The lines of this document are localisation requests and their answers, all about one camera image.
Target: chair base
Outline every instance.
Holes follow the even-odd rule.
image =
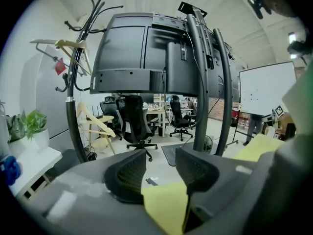
[[[170,137],[173,135],[173,134],[177,134],[179,133],[180,134],[180,141],[183,141],[184,139],[182,138],[182,135],[183,134],[187,134],[187,135],[190,135],[191,137],[193,137],[192,134],[188,133],[187,129],[175,129],[174,132],[170,133]]]
[[[119,132],[114,132],[114,133],[119,137],[120,140],[123,139],[123,137],[121,136],[121,134]]]
[[[141,140],[139,143],[126,145],[126,148],[129,149],[130,147],[135,147],[135,150],[138,150],[138,149],[144,149],[145,147],[151,147],[151,146],[155,146],[157,149],[156,143],[145,143],[144,140]],[[146,150],[146,154],[149,157],[149,162],[152,162],[152,156],[147,150]]]

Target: mesh backrest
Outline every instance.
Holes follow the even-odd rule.
[[[142,106],[143,102],[140,96],[130,95],[125,97],[125,119],[130,124],[137,140],[141,140],[147,134]]]
[[[209,190],[219,178],[219,170],[187,151],[176,149],[176,170],[187,186],[187,194]]]
[[[179,102],[179,97],[176,96],[176,95],[173,95],[171,101],[172,101],[172,102],[175,102],[175,101],[178,101],[178,102]]]
[[[180,110],[180,103],[177,101],[172,101],[171,103],[172,112],[174,115],[175,122],[178,122],[182,119],[181,110]]]
[[[109,166],[104,174],[104,183],[117,200],[143,204],[141,184],[145,172],[146,151],[140,149],[135,154]]]
[[[119,123],[119,119],[118,119],[118,115],[117,115],[117,105],[115,102],[111,102],[111,103],[106,103],[106,102],[101,102],[100,103],[100,108],[102,110],[102,113],[104,116],[112,116],[114,117],[114,119],[112,120],[112,122],[114,124],[118,124]]]
[[[106,96],[106,97],[104,98],[104,101],[105,101],[106,103],[115,103],[115,97],[113,97],[113,96]]]

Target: black metal frame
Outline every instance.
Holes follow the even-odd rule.
[[[106,31],[105,28],[99,29],[99,30],[98,29],[91,30],[92,25],[94,24],[95,20],[102,12],[109,10],[109,9],[123,7],[123,6],[115,6],[115,7],[110,7],[110,8],[100,11],[101,8],[105,4],[105,2],[102,2],[101,4],[100,2],[101,0],[98,0],[97,3],[95,4],[94,0],[91,0],[92,12],[82,27],[73,27],[68,21],[65,21],[65,24],[69,27],[69,29],[74,30],[74,31],[80,31],[79,37],[76,40],[77,43],[82,40],[85,40],[89,34],[95,34],[95,33]],[[82,52],[83,50],[81,48],[75,48],[73,50],[72,58],[75,61],[79,62]],[[79,91],[87,91],[90,88],[80,89],[77,86],[77,82],[76,82],[77,70],[78,70],[77,64],[74,63],[74,61],[71,59],[69,69],[68,69],[68,77],[64,78],[66,87],[63,90],[59,89],[58,91],[65,92],[67,90],[66,110],[67,110],[67,122],[68,122],[69,132],[70,132],[77,156],[80,162],[83,163],[83,162],[87,162],[88,159],[85,154],[84,146],[82,144],[80,133],[78,130],[75,99],[73,96],[74,96],[74,87]]]
[[[98,32],[105,32],[106,29],[101,30],[91,30],[91,27],[99,14],[102,12],[123,7],[111,7],[108,9],[104,9],[102,11],[101,8],[104,5],[104,2],[100,4],[101,0],[98,0],[95,4],[93,0],[92,3],[92,12],[87,18],[84,25],[79,27],[73,27],[67,21],[65,24],[74,31],[80,31],[79,37],[77,42],[81,40],[85,40],[88,34],[98,33]],[[209,93],[208,93],[208,69],[214,68],[213,62],[213,45],[211,40],[211,35],[206,27],[205,20],[203,19],[203,15],[201,10],[192,6],[193,14],[188,14],[188,28],[192,38],[193,46],[194,46],[194,54],[199,65],[199,74],[198,79],[199,81],[203,81],[199,83],[199,96],[198,96],[198,114],[197,116],[207,116],[209,111]],[[230,77],[230,70],[229,70],[229,62],[228,62],[228,55],[226,52],[225,44],[222,38],[222,35],[218,29],[214,29],[214,34],[216,35],[217,44],[221,53],[222,65],[223,65],[223,73],[224,73],[224,90],[225,90],[225,107],[224,107],[224,121],[221,130],[221,138],[219,140],[219,145],[217,148],[217,155],[222,155],[224,152],[225,144],[228,137],[228,132],[230,128],[231,122],[231,110],[232,110],[232,91],[231,91],[231,77]],[[73,59],[79,62],[80,56],[82,54],[81,48],[75,48],[73,50]],[[78,158],[81,163],[87,162],[88,159],[86,157],[84,147],[80,138],[80,133],[78,130],[77,118],[76,118],[76,108],[75,108],[75,99],[74,99],[74,86],[79,91],[86,91],[90,88],[80,89],[76,84],[76,77],[77,77],[77,69],[78,66],[71,60],[69,65],[69,76],[66,82],[66,88],[63,90],[58,90],[64,92],[67,90],[67,100],[66,100],[66,109],[67,109],[67,121],[69,126],[70,135],[74,144],[74,148],[78,155]],[[202,151],[204,141],[205,141],[205,134],[206,134],[206,127],[207,127],[207,117],[202,117],[201,121],[196,128],[195,133],[195,141],[194,141],[194,150]]]
[[[195,58],[199,65],[199,69],[201,74],[199,74],[198,78],[201,79],[201,76],[204,79],[204,87],[206,91],[203,92],[201,83],[199,83],[199,95],[198,95],[198,113],[197,116],[208,116],[209,111],[209,93],[208,93],[208,72],[207,69],[214,68],[214,54],[213,54],[213,45],[211,40],[211,35],[209,34],[208,28],[206,27],[206,22],[203,18],[202,11],[197,7],[192,6],[193,14],[187,15],[188,19],[188,28],[190,30],[190,34],[193,38],[194,52]],[[227,138],[230,129],[231,123],[231,111],[232,111],[232,86],[231,86],[231,75],[229,69],[229,60],[228,54],[226,51],[225,43],[220,33],[220,30],[215,28],[213,33],[216,38],[216,42],[220,51],[222,66],[223,66],[223,74],[224,74],[224,115],[223,115],[223,123],[221,129],[221,136],[219,140],[219,144],[216,150],[216,155],[222,156]],[[195,142],[194,142],[194,150],[202,151],[205,134],[207,127],[207,117],[202,117],[199,125],[196,128],[195,133]]]

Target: white pot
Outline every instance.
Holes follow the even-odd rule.
[[[39,147],[39,151],[47,148],[49,146],[49,141],[50,141],[48,129],[45,129],[44,131],[40,133],[34,134],[32,141],[37,143]]]

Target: chair armrest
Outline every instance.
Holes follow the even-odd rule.
[[[155,122],[157,122],[157,121],[158,121],[158,117],[155,117],[154,119],[150,120],[149,122],[150,122],[150,123],[155,123]]]
[[[150,123],[152,123],[152,133],[151,133],[151,136],[154,136],[155,135],[155,132],[156,132],[156,122],[158,121],[158,117],[155,117],[154,119],[152,119],[151,121],[149,121]]]

